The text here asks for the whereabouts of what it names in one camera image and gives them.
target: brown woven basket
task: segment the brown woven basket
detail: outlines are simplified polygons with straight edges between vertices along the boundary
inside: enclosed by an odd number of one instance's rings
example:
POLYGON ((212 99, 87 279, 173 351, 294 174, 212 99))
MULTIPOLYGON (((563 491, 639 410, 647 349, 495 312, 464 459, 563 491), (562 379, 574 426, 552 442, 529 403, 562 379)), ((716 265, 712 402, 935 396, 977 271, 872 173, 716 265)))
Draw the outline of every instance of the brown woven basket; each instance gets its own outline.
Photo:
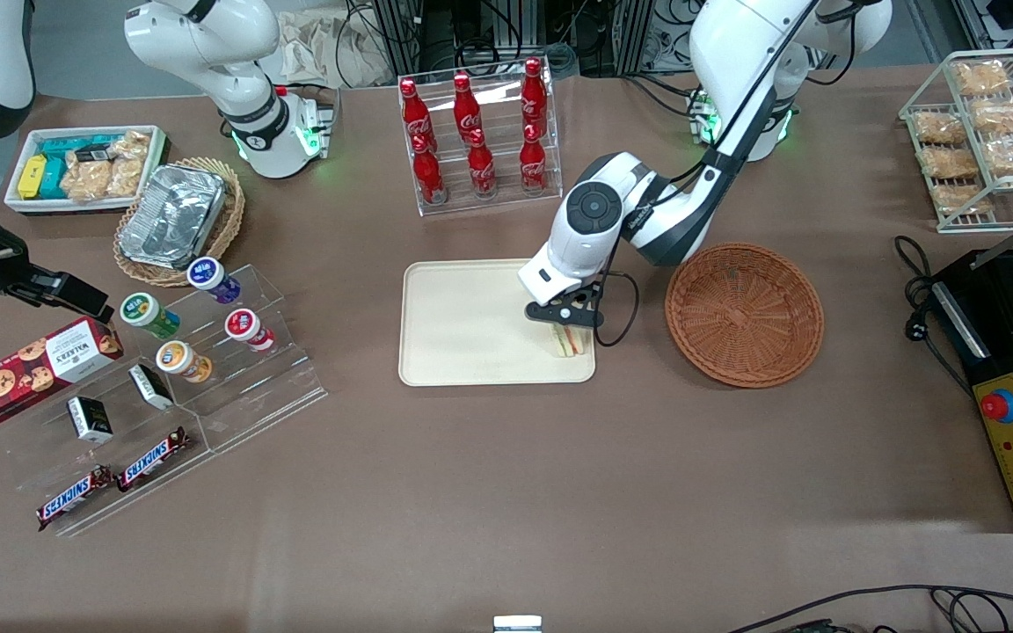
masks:
POLYGON ((765 388, 798 377, 820 352, 824 307, 791 261, 753 244, 725 243, 676 269, 667 325, 709 377, 765 388))
MULTIPOLYGON (((244 191, 241 190, 241 183, 237 180, 237 173, 228 164, 220 160, 208 159, 208 157, 182 159, 173 164, 205 169, 224 177, 225 206, 223 206, 221 214, 218 214, 217 221, 214 222, 210 239, 206 240, 210 247, 205 252, 205 255, 221 259, 221 256, 225 255, 225 249, 229 248, 230 242, 233 241, 233 237, 236 237, 237 233, 241 231, 241 219, 244 217, 244 191)), ((188 285, 185 281, 184 269, 170 269, 161 267, 161 265, 139 263, 128 259, 124 253, 120 252, 120 233, 124 231, 124 227, 128 227, 128 222, 136 214, 138 208, 140 208, 140 197, 137 196, 136 201, 129 206, 128 213, 125 213, 120 220, 120 227, 116 228, 116 240, 111 249, 116 253, 116 263, 120 264, 120 269, 128 272, 129 276, 152 286, 160 286, 160 288, 176 289, 188 285)))

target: table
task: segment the table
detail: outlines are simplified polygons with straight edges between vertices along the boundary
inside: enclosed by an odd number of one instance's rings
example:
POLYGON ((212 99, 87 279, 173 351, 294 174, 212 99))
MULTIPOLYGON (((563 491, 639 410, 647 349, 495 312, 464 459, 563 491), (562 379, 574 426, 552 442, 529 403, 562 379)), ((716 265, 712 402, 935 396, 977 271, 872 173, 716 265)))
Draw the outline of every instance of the table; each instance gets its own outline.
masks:
MULTIPOLYGON (((407 265, 531 256, 555 205, 419 219, 391 89, 346 93, 330 159, 283 181, 244 167, 204 97, 44 97, 27 129, 156 124, 172 159, 237 168, 249 204, 225 261, 284 291, 330 397, 72 540, 36 534, 36 500, 0 464, 0 630, 466 632, 510 613, 543 614, 550 632, 727 630, 852 586, 1013 591, 1013 520, 981 422, 902 335, 910 273, 891 238, 916 237, 938 268, 997 239, 931 229, 895 122, 930 71, 805 87, 788 139, 721 206, 708 243, 790 257, 827 311, 815 364, 763 391, 683 360, 664 323, 671 269, 631 249, 617 267, 639 280, 643 309, 590 382, 402 385, 407 265)), ((557 89, 570 180, 619 150, 663 173, 689 167, 684 121, 634 87, 557 89)), ((0 204, 0 222, 37 263, 116 301, 143 289, 112 260, 116 217, 23 219, 0 204)), ((618 323, 626 294, 609 297, 618 323)), ((0 297, 0 357, 69 317, 0 297)), ((816 615, 942 625, 921 594, 816 615)))

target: red bottle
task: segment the red bottle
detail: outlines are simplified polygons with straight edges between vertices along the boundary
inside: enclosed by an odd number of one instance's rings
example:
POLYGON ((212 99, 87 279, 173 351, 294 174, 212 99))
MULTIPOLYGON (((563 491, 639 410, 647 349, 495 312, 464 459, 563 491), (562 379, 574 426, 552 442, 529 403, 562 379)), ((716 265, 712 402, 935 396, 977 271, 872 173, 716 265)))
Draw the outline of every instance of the red bottle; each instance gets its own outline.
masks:
POLYGON ((481 201, 489 201, 498 191, 495 183, 495 159, 487 149, 483 140, 483 132, 475 128, 471 132, 471 150, 467 153, 467 168, 471 172, 471 185, 475 187, 475 196, 481 201))
POLYGON ((528 57, 523 80, 523 125, 538 128, 538 137, 546 136, 546 84, 542 80, 542 60, 528 57))
POLYGON ((456 73, 456 105, 453 113, 456 115, 456 129, 463 144, 471 147, 471 133, 483 129, 483 120, 479 116, 479 102, 471 95, 471 79, 466 72, 456 73))
POLYGON ((404 100, 401 117, 405 122, 405 133, 409 134, 410 139, 413 137, 413 134, 423 134, 424 140, 430 142, 430 149, 433 150, 433 153, 436 153, 436 134, 433 133, 433 120, 430 118, 430 107, 417 95, 415 81, 408 77, 401 80, 401 97, 404 100))
POLYGON ((425 204, 445 204, 448 200, 448 189, 444 185, 444 177, 440 176, 440 163, 433 152, 430 152, 430 141, 423 134, 415 134, 413 140, 413 173, 416 183, 421 189, 421 199, 425 204))
POLYGON ((538 126, 523 128, 523 139, 526 139, 523 151, 518 155, 523 169, 523 192, 528 196, 540 196, 546 189, 546 149, 538 142, 542 139, 538 126))

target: white storage box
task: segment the white storage box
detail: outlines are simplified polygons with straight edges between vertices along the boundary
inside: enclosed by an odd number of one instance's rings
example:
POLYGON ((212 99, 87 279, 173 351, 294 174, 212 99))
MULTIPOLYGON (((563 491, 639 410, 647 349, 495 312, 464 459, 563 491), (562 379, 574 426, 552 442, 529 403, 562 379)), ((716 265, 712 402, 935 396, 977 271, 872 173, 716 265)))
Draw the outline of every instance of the white storage box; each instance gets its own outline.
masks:
POLYGON ((10 176, 10 183, 3 195, 3 202, 17 213, 25 216, 60 216, 60 214, 83 214, 83 213, 104 213, 105 211, 122 211, 129 208, 136 196, 127 197, 104 197, 103 200, 84 202, 78 204, 68 197, 62 200, 23 200, 17 194, 17 180, 21 179, 21 171, 25 167, 25 161, 36 154, 36 150, 44 141, 51 139, 73 139, 73 137, 94 137, 96 134, 124 134, 129 130, 150 134, 151 145, 148 148, 148 157, 143 164, 143 175, 140 176, 140 185, 136 193, 143 192, 148 180, 151 179, 151 172, 158 167, 158 162, 162 160, 163 147, 166 144, 166 134, 154 125, 116 125, 111 128, 59 128, 54 130, 35 130, 25 137, 21 153, 17 156, 17 164, 10 176))

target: yellow box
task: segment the yellow box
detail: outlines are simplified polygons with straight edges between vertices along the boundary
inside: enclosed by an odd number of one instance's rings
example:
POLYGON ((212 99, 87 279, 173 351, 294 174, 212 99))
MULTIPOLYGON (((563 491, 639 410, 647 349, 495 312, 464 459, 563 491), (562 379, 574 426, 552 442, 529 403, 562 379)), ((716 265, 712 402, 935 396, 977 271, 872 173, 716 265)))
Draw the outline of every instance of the yellow box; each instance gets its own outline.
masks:
POLYGON ((36 197, 42 188, 42 175, 45 173, 45 155, 36 155, 25 161, 21 177, 17 179, 17 194, 30 200, 36 197))

